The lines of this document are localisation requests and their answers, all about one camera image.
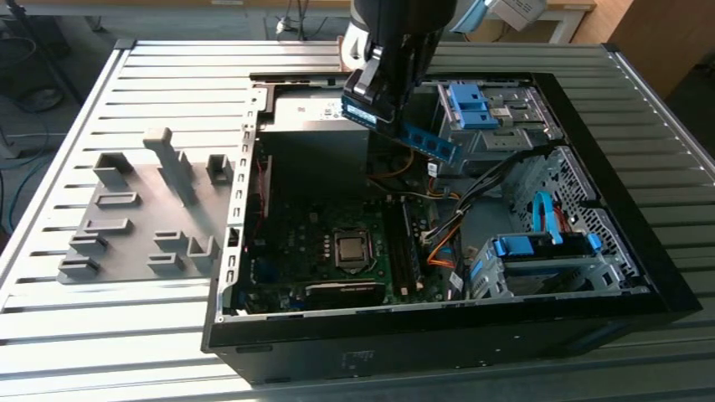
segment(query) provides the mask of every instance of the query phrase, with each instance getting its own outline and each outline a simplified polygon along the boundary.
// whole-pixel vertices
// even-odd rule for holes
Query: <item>green circuit board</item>
[[[395,294],[381,202],[357,198],[272,204],[259,239],[264,252],[253,260],[255,286],[247,295],[251,313],[299,311],[296,297],[305,286],[329,281],[381,283],[383,304],[431,301],[423,300],[432,298],[427,294]],[[427,229],[429,206],[421,200],[409,201],[409,206],[415,235]],[[345,256],[337,258],[337,254],[345,253],[341,238],[356,237],[363,239],[365,255],[359,253],[364,260],[351,268],[343,266]]]

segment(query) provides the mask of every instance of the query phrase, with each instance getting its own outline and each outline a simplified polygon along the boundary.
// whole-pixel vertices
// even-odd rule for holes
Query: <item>sticker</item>
[[[311,99],[305,104],[304,99],[279,98],[276,100],[276,111],[281,116],[283,123],[288,123],[288,116],[300,121],[337,121],[345,120],[341,113],[340,99]]]
[[[427,174],[432,177],[432,178],[436,178],[436,163],[427,163]]]
[[[375,366],[375,350],[361,350],[343,353],[341,365],[344,370],[365,371]]]
[[[449,275],[449,283],[456,287],[459,291],[461,291],[461,287],[464,286],[464,281],[461,280],[459,275],[455,274],[453,272]]]
[[[361,111],[352,105],[347,105],[345,109],[347,109],[347,113],[349,113],[351,115],[360,117],[364,121],[368,121],[372,124],[377,124],[377,118],[369,113],[367,113],[365,111]]]

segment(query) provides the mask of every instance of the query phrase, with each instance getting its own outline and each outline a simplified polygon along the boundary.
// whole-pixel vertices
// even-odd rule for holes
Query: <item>slotted metal table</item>
[[[97,156],[157,163],[168,126],[192,162],[237,144],[248,74],[337,71],[336,43],[140,41],[113,51],[0,260],[0,395],[19,400],[712,400],[715,168],[618,53],[602,46],[445,44],[432,71],[553,73],[704,310],[584,356],[252,389],[199,350],[207,279],[63,286],[59,262]],[[439,353],[439,345],[425,353]]]

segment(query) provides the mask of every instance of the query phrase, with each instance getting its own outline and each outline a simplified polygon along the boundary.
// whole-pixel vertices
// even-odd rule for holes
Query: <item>cpu socket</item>
[[[369,232],[364,229],[335,229],[335,266],[348,274],[357,274],[369,267],[372,247]]]

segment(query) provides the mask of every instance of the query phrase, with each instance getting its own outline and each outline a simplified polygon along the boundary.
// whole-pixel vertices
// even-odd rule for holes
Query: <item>motherboard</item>
[[[441,300],[439,274],[421,262],[428,225],[421,199],[275,202],[237,305],[256,314]]]

